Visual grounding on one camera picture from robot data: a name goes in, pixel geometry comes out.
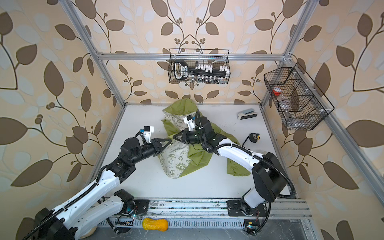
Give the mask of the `light blue white stapler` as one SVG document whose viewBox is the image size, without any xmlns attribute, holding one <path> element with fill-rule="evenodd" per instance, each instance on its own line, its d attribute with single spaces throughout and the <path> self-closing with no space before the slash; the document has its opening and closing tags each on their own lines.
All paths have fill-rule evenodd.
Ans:
<svg viewBox="0 0 384 240">
<path fill-rule="evenodd" d="M 256 118 L 257 116 L 258 116 L 258 113 L 256 113 L 254 109 L 246 109 L 238 113 L 239 120 L 252 119 L 252 118 Z"/>
</svg>

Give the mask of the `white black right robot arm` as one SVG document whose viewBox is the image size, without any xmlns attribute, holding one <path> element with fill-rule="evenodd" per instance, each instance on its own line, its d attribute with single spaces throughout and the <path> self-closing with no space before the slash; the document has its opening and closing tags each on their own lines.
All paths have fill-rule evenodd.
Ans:
<svg viewBox="0 0 384 240">
<path fill-rule="evenodd" d="M 173 139 L 186 145 L 201 145 L 211 154 L 228 158 L 248 170 L 254 187 L 240 200 L 240 211 L 251 216 L 263 203 L 272 203 L 277 198 L 294 199 L 296 189 L 277 157 L 267 152 L 255 153 L 236 144 L 223 134 L 216 132 L 206 117 L 196 114 L 184 118 L 187 128 L 173 135 Z"/>
</svg>

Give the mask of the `aluminium frame strut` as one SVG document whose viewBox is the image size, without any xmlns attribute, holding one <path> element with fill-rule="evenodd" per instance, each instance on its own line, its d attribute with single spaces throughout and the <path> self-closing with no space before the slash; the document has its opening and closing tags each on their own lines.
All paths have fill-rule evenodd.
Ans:
<svg viewBox="0 0 384 240">
<path fill-rule="evenodd" d="M 99 52 L 97 51 L 96 47 L 94 46 L 92 39 L 88 35 L 88 32 L 86 31 L 86 28 L 83 25 L 81 19 L 77 15 L 77 12 L 75 10 L 75 7 L 74 7 L 72 1 L 60 0 L 59 3 L 61 4 L 63 10 L 65 11 L 68 18 L 70 19 L 70 21 L 74 25 L 76 31 L 80 35 L 80 38 L 82 39 L 83 44 L 85 45 L 87 51 L 91 55 L 91 58 L 95 61 L 97 68 L 100 70 L 101 74 L 103 75 L 103 77 L 107 83 L 107 86 L 110 87 L 111 92 L 116 97 L 117 103 L 124 108 L 126 105 L 126 102 L 123 99 L 123 97 L 119 91 L 119 88 L 116 85 L 116 83 L 114 82 L 111 74 L 109 73 L 108 68 L 103 63 L 103 60 L 101 60 L 99 58 Z"/>
</svg>

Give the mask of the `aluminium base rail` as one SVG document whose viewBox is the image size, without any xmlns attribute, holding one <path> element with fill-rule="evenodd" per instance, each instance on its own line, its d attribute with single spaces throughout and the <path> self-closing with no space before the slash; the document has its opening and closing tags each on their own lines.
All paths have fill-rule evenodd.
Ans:
<svg viewBox="0 0 384 240">
<path fill-rule="evenodd" d="M 112 216 L 112 224 L 118 228 L 141 228 L 143 220 L 149 218 L 165 219 L 170 228 L 243 229 L 247 220 L 301 223 L 313 218 L 304 200 L 276 199 L 271 204 L 262 203 L 250 216 L 242 211 L 239 199 L 138 198 L 136 205 L 132 217 Z"/>
</svg>

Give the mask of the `red capped bottle in basket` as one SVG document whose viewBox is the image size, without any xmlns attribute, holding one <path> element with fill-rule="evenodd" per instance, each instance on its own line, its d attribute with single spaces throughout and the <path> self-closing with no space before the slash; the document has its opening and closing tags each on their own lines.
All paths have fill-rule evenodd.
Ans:
<svg viewBox="0 0 384 240">
<path fill-rule="evenodd" d="M 273 93 L 274 93 L 274 95 L 276 96 L 276 97 L 278 97 L 278 96 L 280 96 L 281 94 L 282 94 L 282 89 L 281 88 L 279 88 L 279 87 L 274 87 L 273 88 Z"/>
</svg>

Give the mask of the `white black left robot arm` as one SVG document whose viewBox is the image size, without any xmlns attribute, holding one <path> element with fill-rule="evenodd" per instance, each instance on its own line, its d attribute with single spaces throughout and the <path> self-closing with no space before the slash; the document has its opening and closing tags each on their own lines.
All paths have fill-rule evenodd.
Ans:
<svg viewBox="0 0 384 240">
<path fill-rule="evenodd" d="M 98 176 L 75 196 L 56 206 L 37 213 L 34 227 L 25 240 L 77 240 L 107 218 L 124 211 L 133 196 L 125 190 L 96 205 L 106 193 L 123 183 L 136 169 L 135 165 L 163 152 L 171 139 L 154 138 L 140 144 L 136 137 L 128 138 L 121 146 L 118 157 L 103 166 Z"/>
</svg>

